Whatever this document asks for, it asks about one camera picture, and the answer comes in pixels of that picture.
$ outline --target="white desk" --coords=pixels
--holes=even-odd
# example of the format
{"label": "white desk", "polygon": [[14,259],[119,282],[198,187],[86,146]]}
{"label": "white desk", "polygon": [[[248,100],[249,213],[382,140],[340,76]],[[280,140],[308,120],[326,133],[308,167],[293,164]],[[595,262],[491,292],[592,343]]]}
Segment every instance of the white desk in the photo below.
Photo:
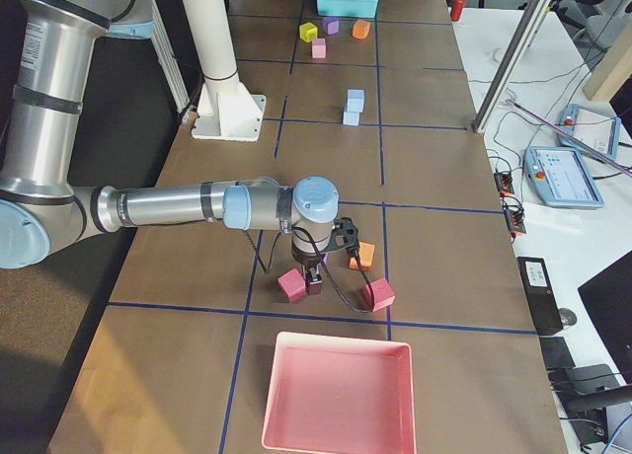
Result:
{"label": "white desk", "polygon": [[[465,9],[461,21],[454,24],[454,31],[470,81],[493,79],[499,65],[493,58],[493,52],[497,48],[507,47],[521,14],[520,11]],[[565,74],[583,62],[562,24],[554,14],[549,14],[531,48],[515,70],[512,82],[546,80]],[[509,89],[515,93],[515,100],[519,104],[545,116],[575,77],[562,99],[547,115],[549,120],[556,122],[576,85],[586,79],[588,72],[588,68],[582,66],[570,75],[549,82],[512,83]],[[470,82],[470,92],[477,109],[488,88],[489,84]],[[588,101],[581,87],[572,102],[613,114],[608,103]],[[485,133],[485,143],[488,148],[498,151],[502,157],[508,159],[515,168],[518,165],[517,156],[493,141],[500,120],[509,110],[500,106],[494,111]],[[521,156],[535,130],[536,127],[517,116],[509,115],[501,126],[497,140]],[[630,137],[623,128],[621,141],[630,142]],[[557,141],[553,132],[542,127],[531,144],[557,146]],[[593,160],[586,161],[594,176],[614,172]],[[632,150],[619,148],[617,161],[631,164]],[[504,170],[506,165],[499,163],[498,167],[499,170]],[[523,182],[520,190],[521,176],[521,170],[513,172],[516,195],[522,198],[524,204],[527,233],[515,240],[515,255],[543,258],[558,307],[569,308],[577,314],[578,323],[558,335],[565,338],[577,366],[606,363],[613,371],[618,371],[582,304],[578,287],[632,250],[632,232],[628,227],[632,215],[632,180],[618,176],[597,181],[596,185],[605,201],[602,209],[560,210],[541,205],[527,181]],[[619,382],[624,383],[622,378],[619,378]],[[573,430],[567,423],[563,423],[563,427],[569,452],[579,452]]]}

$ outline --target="white label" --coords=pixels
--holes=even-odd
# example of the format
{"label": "white label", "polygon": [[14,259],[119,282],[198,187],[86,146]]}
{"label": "white label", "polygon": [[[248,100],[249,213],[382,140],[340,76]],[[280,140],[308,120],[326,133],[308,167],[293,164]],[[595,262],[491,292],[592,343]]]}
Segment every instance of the white label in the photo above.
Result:
{"label": "white label", "polygon": [[27,33],[24,36],[24,49],[22,49],[22,62],[20,65],[33,71],[39,71],[45,42],[46,25],[27,23]]}
{"label": "white label", "polygon": [[531,286],[540,286],[546,288],[546,277],[544,276],[544,268],[542,264],[537,262],[524,262],[526,267],[526,276],[529,278]]}

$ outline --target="orange cube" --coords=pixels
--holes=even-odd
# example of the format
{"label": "orange cube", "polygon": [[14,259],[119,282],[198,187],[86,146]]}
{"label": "orange cube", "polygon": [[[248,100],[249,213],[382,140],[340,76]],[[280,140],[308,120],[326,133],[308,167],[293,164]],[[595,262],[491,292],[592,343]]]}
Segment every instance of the orange cube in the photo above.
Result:
{"label": "orange cube", "polygon": [[354,23],[354,38],[366,39],[371,31],[371,23],[366,20],[357,20]]}
{"label": "orange cube", "polygon": [[[373,265],[373,254],[375,253],[375,246],[367,244],[365,242],[359,243],[359,265],[362,271],[369,271],[371,265]],[[349,259],[349,268],[357,269],[356,259]]]}

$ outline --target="pink tray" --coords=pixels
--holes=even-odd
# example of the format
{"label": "pink tray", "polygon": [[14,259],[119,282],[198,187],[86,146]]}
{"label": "pink tray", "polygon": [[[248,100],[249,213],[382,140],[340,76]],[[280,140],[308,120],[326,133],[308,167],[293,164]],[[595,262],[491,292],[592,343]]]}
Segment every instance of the pink tray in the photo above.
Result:
{"label": "pink tray", "polygon": [[414,454],[410,346],[280,333],[262,444],[318,454]]}

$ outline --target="toy block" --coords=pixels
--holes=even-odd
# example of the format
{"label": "toy block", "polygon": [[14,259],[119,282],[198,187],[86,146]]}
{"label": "toy block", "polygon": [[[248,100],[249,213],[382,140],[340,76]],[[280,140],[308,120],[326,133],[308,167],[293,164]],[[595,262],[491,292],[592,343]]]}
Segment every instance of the toy block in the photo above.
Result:
{"label": "toy block", "polygon": [[349,112],[347,108],[343,112],[343,125],[359,125],[359,113],[358,112]]}
{"label": "toy block", "polygon": [[[373,254],[375,254],[375,246],[366,242],[359,243],[359,265],[362,271],[369,271],[373,265]],[[349,268],[357,269],[356,259],[349,259]]]}
{"label": "toy block", "polygon": [[307,290],[305,289],[305,280],[300,274],[300,271],[296,268],[291,269],[283,276],[280,276],[276,279],[276,281],[290,303],[293,303],[307,294]]}
{"label": "toy block", "polygon": [[312,41],[312,57],[314,59],[327,57],[327,44],[324,38],[316,38]]}
{"label": "toy block", "polygon": [[366,39],[368,33],[371,31],[371,23],[366,20],[357,20],[354,23],[354,38]]}
{"label": "toy block", "polygon": [[312,42],[318,37],[318,27],[313,23],[304,23],[298,27],[298,35],[305,42]]}
{"label": "toy block", "polygon": [[358,114],[364,112],[364,90],[347,89],[347,105],[345,109]]}
{"label": "toy block", "polygon": [[[393,288],[391,288],[391,285],[386,280],[386,278],[381,278],[377,281],[373,281],[371,283],[371,288],[373,288],[373,295],[375,296],[375,305],[373,306],[373,312],[379,311],[386,306],[390,306],[391,304],[393,304],[393,301],[395,301],[395,293],[393,292]],[[364,287],[364,299],[370,306],[371,292],[370,289],[368,289],[368,284]]]}
{"label": "toy block", "polygon": [[323,18],[323,30],[327,35],[335,35],[340,31],[340,21],[336,17]]}

